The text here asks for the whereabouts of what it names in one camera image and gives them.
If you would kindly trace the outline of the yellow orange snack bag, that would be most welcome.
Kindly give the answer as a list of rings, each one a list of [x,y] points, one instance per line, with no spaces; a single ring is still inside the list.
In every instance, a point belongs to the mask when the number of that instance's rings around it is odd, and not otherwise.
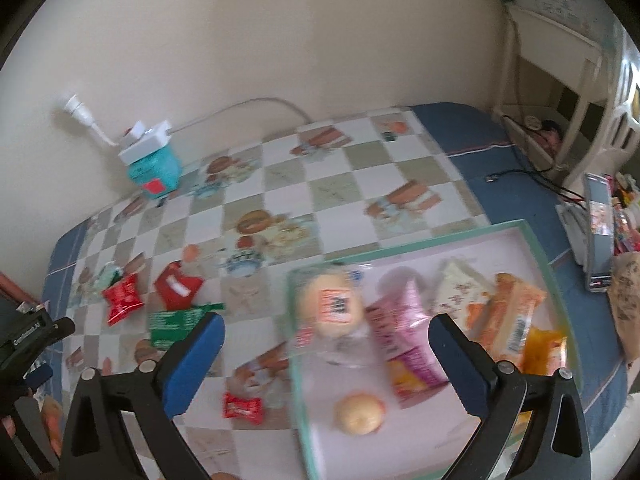
[[[552,376],[567,363],[567,336],[559,330],[530,326],[524,346],[506,357],[524,374]]]

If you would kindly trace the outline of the orange cracker pack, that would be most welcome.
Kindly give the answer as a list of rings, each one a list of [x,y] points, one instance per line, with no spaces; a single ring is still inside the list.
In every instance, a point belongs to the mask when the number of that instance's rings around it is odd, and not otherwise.
[[[510,361],[520,367],[536,309],[547,293],[510,273],[496,274],[496,290],[482,315],[474,337],[494,361]]]

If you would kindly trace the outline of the dark green snack pack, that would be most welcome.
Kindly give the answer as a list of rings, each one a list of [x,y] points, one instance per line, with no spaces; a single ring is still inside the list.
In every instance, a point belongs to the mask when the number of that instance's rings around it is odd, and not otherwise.
[[[168,350],[175,342],[183,340],[198,325],[206,313],[224,312],[224,304],[204,304],[186,310],[158,311],[149,315],[151,346],[160,351]]]

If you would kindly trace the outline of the shiny red snack bag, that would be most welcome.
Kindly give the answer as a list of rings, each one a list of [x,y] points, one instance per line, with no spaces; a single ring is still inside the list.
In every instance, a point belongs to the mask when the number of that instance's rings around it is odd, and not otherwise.
[[[144,302],[138,291],[138,274],[125,274],[102,292],[107,303],[107,325],[113,326],[130,313],[142,308]]]

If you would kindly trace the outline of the small red candy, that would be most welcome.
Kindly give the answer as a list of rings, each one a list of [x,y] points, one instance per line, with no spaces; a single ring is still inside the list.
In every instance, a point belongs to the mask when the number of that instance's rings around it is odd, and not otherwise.
[[[226,419],[243,419],[253,425],[261,425],[264,420],[264,407],[261,398],[241,398],[230,392],[222,400],[222,416]]]

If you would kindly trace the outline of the red rectangular snack pack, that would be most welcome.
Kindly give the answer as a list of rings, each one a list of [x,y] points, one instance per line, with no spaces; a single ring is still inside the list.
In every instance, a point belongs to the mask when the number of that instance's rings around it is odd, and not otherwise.
[[[204,280],[198,276],[186,275],[180,261],[168,263],[154,281],[154,288],[160,295],[167,311],[190,309],[193,300],[203,286]]]

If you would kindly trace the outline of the white floral snack packet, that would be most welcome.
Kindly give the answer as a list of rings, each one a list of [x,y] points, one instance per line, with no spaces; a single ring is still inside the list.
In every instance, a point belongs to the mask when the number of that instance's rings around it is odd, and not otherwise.
[[[431,314],[448,314],[469,335],[494,296],[495,285],[459,259],[449,259],[431,304]]]

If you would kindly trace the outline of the pink snack bag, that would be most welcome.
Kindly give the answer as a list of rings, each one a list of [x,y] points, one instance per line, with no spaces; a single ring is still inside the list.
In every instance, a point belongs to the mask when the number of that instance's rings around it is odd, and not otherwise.
[[[401,408],[424,402],[448,385],[428,341],[431,318],[422,307],[415,280],[370,304],[364,316]]]

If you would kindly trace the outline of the small round bun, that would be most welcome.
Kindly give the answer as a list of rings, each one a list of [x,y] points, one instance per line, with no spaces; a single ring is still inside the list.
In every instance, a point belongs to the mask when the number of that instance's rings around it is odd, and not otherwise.
[[[370,393],[352,393],[334,405],[334,424],[351,436],[374,434],[385,422],[384,403]]]

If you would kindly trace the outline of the mint green snack packet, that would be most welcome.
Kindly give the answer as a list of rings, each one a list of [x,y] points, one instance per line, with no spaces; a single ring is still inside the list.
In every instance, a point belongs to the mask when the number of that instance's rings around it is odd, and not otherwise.
[[[104,264],[104,267],[99,270],[98,274],[93,280],[93,288],[102,294],[104,290],[107,290],[115,283],[119,282],[124,277],[124,270],[121,266],[118,266],[113,261]]]

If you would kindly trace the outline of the teal rimmed white tray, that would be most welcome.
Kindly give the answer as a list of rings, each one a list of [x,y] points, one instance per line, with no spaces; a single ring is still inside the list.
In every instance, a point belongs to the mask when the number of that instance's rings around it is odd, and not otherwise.
[[[312,264],[292,270],[288,288],[288,336],[309,327],[300,300],[315,278],[343,274],[355,282],[356,295],[369,307],[397,300],[408,283],[416,284],[420,305],[430,310],[447,263],[469,266],[482,278],[510,271],[541,288],[546,298],[533,314],[533,326],[559,330],[567,338],[568,367],[582,374],[570,319],[544,248],[524,220],[512,220],[421,240],[402,246]],[[461,453],[478,425],[465,411],[428,343],[431,315],[425,313],[412,341],[401,341],[386,322],[375,337],[368,321],[341,338],[316,337],[306,346],[292,344],[292,411],[311,479],[438,479]],[[386,415],[370,436],[339,430],[335,404],[351,393],[379,398]]]

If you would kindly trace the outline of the checkered tablecloth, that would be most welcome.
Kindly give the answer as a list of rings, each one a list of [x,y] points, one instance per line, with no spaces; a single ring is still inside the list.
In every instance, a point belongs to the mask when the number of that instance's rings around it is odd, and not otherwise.
[[[126,372],[152,356],[148,317],[162,305],[153,284],[181,259],[204,280],[198,299],[224,304],[229,338],[179,430],[211,472],[303,478],[283,380],[271,389],[262,428],[220,409],[235,367],[279,341],[288,271],[523,219],[544,246],[582,355],[593,474],[612,478],[638,440],[639,402],[628,394],[605,296],[586,292],[570,253],[558,198],[516,166],[502,129],[454,103],[320,122],[192,162],[166,202],[122,200],[56,244],[44,296],[76,330],[48,353],[48,393],[68,403],[84,368]],[[144,302],[113,326],[93,288],[110,261],[138,274]]]

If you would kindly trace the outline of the teal storage box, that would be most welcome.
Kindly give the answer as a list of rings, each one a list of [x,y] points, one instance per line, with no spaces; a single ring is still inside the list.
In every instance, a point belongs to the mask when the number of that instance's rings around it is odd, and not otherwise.
[[[162,198],[179,187],[181,162],[169,144],[142,157],[127,169],[129,179],[147,198]]]

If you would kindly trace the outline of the white power strip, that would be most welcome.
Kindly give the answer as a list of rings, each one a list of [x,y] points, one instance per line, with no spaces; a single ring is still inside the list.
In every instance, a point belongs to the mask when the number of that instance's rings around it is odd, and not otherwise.
[[[136,122],[118,141],[118,157],[126,166],[149,156],[169,144],[171,123],[163,120],[151,128]]]

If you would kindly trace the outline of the white shelf unit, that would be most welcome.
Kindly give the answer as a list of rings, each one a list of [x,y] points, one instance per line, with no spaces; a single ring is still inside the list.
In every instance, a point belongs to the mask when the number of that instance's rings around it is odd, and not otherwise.
[[[504,58],[492,114],[506,122],[509,136],[532,164],[564,188],[582,194],[582,176],[616,174],[639,148],[639,50],[619,21],[606,46],[539,13],[506,5]],[[570,118],[547,105],[506,102],[506,86],[520,88],[518,62],[532,64],[563,90],[577,96]],[[564,132],[550,155],[524,127],[527,116],[551,119]]]

